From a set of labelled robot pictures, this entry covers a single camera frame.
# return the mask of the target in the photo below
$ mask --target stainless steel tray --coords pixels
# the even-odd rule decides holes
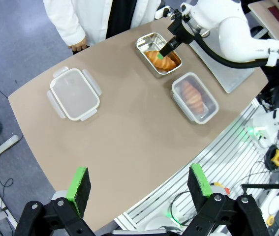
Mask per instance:
[[[160,51],[167,41],[159,34],[159,33],[150,33],[147,34],[136,41],[136,47],[138,50],[137,54],[142,59],[144,64],[150,69],[150,71],[157,77],[160,78],[162,75],[167,75],[172,71],[175,71],[182,65],[181,58],[173,51],[168,56],[175,62],[177,65],[173,70],[170,71],[163,71],[157,69],[150,60],[146,57],[144,52],[147,51]]]

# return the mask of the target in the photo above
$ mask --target croissant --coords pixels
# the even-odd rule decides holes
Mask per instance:
[[[204,113],[202,95],[188,81],[182,82],[181,93],[183,101],[194,113],[199,115]]]
[[[175,62],[172,61],[171,58],[169,58],[168,56],[165,56],[163,59],[159,59],[157,56],[158,54],[158,51],[145,52],[145,55],[148,57],[148,59],[158,69],[170,71],[177,66]]]

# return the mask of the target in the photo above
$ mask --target sleeve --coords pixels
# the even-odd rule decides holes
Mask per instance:
[[[48,17],[68,46],[75,45],[86,37],[71,0],[43,0],[43,2]]]

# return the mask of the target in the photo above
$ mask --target plastic lid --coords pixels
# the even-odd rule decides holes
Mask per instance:
[[[194,73],[187,73],[172,84],[173,98],[191,121],[205,124],[219,110],[217,101]]]
[[[78,69],[70,69],[51,82],[51,91],[71,120],[79,120],[95,110],[100,99]]]

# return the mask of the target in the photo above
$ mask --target bolt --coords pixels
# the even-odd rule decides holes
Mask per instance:
[[[221,201],[221,196],[220,195],[215,195],[214,200],[217,201],[217,202],[220,202]]]
[[[241,198],[241,202],[248,203],[248,198]]]
[[[62,205],[64,205],[64,201],[63,200],[58,201],[57,205],[59,205],[61,207]]]

